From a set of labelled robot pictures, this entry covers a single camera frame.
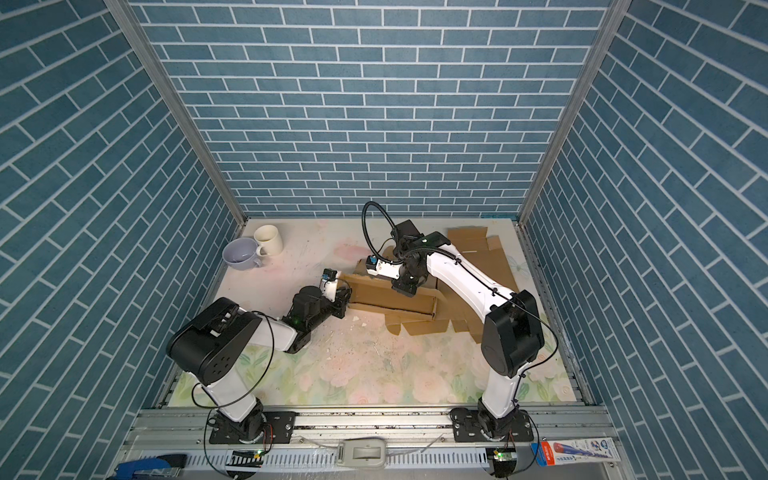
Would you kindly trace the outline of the brown cardboard box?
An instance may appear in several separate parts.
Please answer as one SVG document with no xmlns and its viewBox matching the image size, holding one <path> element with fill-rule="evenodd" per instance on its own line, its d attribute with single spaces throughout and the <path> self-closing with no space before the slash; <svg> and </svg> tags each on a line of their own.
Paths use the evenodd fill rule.
<svg viewBox="0 0 768 480">
<path fill-rule="evenodd" d="M 410 336 L 445 333 L 449 320 L 439 320 L 439 301 L 444 299 L 437 289 L 437 280 L 429 277 L 417 288 L 413 297 L 398 293 L 392 288 L 391 280 L 377 278 L 365 272 L 365 262 L 359 260 L 351 274 L 342 273 L 352 289 L 349 306 L 354 310 L 381 313 L 385 327 L 393 335 L 405 330 Z"/>
</svg>

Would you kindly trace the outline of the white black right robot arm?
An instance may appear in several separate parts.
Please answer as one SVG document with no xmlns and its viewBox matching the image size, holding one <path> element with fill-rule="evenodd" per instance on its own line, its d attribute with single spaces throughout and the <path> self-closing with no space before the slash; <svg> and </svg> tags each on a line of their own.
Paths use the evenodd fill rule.
<svg viewBox="0 0 768 480">
<path fill-rule="evenodd" d="M 392 289 L 412 297 L 429 276 L 448 286 L 483 322 L 481 352 L 490 366 L 487 387 L 478 403 L 478 422 L 490 439 L 509 433 L 519 404 L 517 393 L 534 367 L 545 335 L 534 297 L 516 293 L 474 266 L 440 232 L 423 234 L 412 221 L 391 225 L 394 259 L 379 259 Z"/>
</svg>

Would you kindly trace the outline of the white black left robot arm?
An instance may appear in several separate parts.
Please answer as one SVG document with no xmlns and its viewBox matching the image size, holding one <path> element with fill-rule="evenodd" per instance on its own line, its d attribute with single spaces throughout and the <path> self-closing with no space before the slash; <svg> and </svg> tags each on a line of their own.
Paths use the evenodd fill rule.
<svg viewBox="0 0 768 480">
<path fill-rule="evenodd" d="M 263 405 L 255 387 L 247 386 L 236 371 L 237 360 L 249 345 L 266 346 L 273 352 L 299 352 L 325 320 L 345 316 L 351 295 L 352 288 L 344 280 L 305 286 L 279 320 L 220 297 L 174 334 L 166 354 L 193 375 L 213 401 L 219 433 L 239 443 L 267 440 L 271 428 Z"/>
</svg>

